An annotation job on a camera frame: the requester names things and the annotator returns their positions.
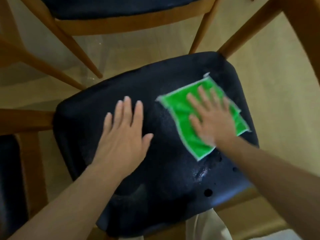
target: black chair seat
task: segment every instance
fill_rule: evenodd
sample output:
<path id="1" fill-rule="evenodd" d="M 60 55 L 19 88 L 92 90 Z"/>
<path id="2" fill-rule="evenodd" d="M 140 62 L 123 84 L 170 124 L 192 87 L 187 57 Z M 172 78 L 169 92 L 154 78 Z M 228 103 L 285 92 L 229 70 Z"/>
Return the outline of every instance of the black chair seat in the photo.
<path id="1" fill-rule="evenodd" d="M 19 145 L 13 135 L 0 136 L 0 239 L 28 221 Z"/>
<path id="2" fill-rule="evenodd" d="M 60 20 L 131 16 L 184 6 L 197 0 L 42 0 Z"/>
<path id="3" fill-rule="evenodd" d="M 54 134 L 75 180 L 94 157 L 107 112 L 125 95 L 144 104 L 143 134 L 154 133 L 145 160 L 125 178 L 97 225 L 112 237 L 145 235 L 209 210 L 250 186 L 225 155 L 215 149 L 197 162 L 182 144 L 170 113 L 156 98 L 211 77 L 242 110 L 252 132 L 242 137 L 258 145 L 245 96 L 233 66 L 216 52 L 181 56 L 146 65 L 102 81 L 61 102 Z"/>

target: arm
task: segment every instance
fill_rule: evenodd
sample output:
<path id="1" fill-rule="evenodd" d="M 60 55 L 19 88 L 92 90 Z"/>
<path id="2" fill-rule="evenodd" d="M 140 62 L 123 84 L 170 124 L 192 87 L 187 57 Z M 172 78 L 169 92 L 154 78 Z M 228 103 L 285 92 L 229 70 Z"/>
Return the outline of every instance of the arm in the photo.
<path id="1" fill-rule="evenodd" d="M 206 144 L 216 145 L 233 160 L 303 239 L 317 239 L 320 235 L 320 177 L 236 137 L 228 100 L 224 98 L 221 104 L 213 90 L 209 99 L 202 87 L 198 92 L 201 104 L 188 95 L 202 120 L 190 116 L 198 136 Z"/>
<path id="2" fill-rule="evenodd" d="M 86 239 L 120 182 L 146 156 L 153 135 L 142 138 L 142 111 L 138 101 L 132 118 L 130 98 L 119 101 L 113 125 L 110 113 L 105 118 L 92 164 L 9 239 Z"/>

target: person's left hand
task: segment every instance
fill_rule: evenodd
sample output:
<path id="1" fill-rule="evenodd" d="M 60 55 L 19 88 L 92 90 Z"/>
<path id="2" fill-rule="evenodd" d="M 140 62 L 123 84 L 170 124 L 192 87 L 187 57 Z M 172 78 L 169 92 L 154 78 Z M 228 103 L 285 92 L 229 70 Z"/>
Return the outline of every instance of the person's left hand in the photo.
<path id="1" fill-rule="evenodd" d="M 112 114 L 104 120 L 100 138 L 92 165 L 113 168 L 123 178 L 130 175 L 146 157 L 153 134 L 142 138 L 143 104 L 138 101 L 132 115 L 130 97 L 118 101 Z"/>

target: finger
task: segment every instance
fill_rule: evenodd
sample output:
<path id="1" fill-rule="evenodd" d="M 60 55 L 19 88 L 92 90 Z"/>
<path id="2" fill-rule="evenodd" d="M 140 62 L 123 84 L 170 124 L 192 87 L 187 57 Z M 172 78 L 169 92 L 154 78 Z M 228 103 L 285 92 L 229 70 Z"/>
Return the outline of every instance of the finger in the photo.
<path id="1" fill-rule="evenodd" d="M 212 103 L 210 99 L 208 98 L 206 92 L 204 91 L 202 86 L 198 87 L 198 93 L 200 95 L 200 98 L 202 100 L 203 105 L 205 106 L 206 109 L 211 109 L 212 108 Z"/>
<path id="2" fill-rule="evenodd" d="M 122 124 L 131 125 L 132 121 L 132 106 L 131 106 L 131 99 L 128 96 L 124 97 L 123 102 L 123 119 Z"/>
<path id="3" fill-rule="evenodd" d="M 230 101 L 226 96 L 223 97 L 222 104 L 223 104 L 223 109 L 226 111 L 229 111 Z"/>
<path id="4" fill-rule="evenodd" d="M 201 122 L 200 120 L 198 119 L 197 116 L 195 116 L 194 114 L 191 114 L 189 116 L 189 119 L 190 119 L 190 122 L 191 122 L 191 125 L 195 131 L 195 133 L 199 136 L 201 135 L 202 133 L 202 126 L 201 126 Z"/>
<path id="5" fill-rule="evenodd" d="M 143 138 L 142 138 L 142 155 L 143 155 L 143 159 L 146 157 L 146 154 L 148 152 L 148 149 L 150 147 L 150 143 L 151 140 L 153 138 L 153 134 L 146 134 Z"/>
<path id="6" fill-rule="evenodd" d="M 199 101 L 191 93 L 189 93 L 186 98 L 188 99 L 189 103 L 199 113 L 201 117 L 203 117 L 206 114 L 206 109 L 199 103 Z"/>
<path id="7" fill-rule="evenodd" d="M 213 88 L 210 89 L 210 95 L 211 95 L 211 99 L 212 99 L 212 103 L 215 107 L 220 108 L 221 107 L 221 102 L 220 99 L 217 95 L 217 93 L 214 91 Z"/>
<path id="8" fill-rule="evenodd" d="M 123 102 L 119 100 L 114 109 L 113 129 L 119 128 L 123 116 Z"/>
<path id="9" fill-rule="evenodd" d="M 111 128 L 112 128 L 112 114 L 109 112 L 106 114 L 106 117 L 104 118 L 103 132 L 108 134 Z"/>
<path id="10" fill-rule="evenodd" d="M 134 108 L 132 127 L 136 128 L 142 133 L 142 123 L 143 123 L 143 104 L 141 101 L 137 101 L 136 107 Z"/>

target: forearm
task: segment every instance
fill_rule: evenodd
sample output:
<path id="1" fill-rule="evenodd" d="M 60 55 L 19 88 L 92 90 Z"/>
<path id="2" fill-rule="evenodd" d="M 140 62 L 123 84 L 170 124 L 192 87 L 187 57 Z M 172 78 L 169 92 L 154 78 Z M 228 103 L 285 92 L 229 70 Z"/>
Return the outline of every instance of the forearm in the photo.
<path id="1" fill-rule="evenodd" d="M 240 137 L 218 148 L 238 165 L 304 239 L 320 235 L 320 178 L 269 155 Z"/>
<path id="2" fill-rule="evenodd" d="M 121 177 L 112 168 L 102 171 L 89 166 L 10 240 L 86 239 L 120 182 Z"/>

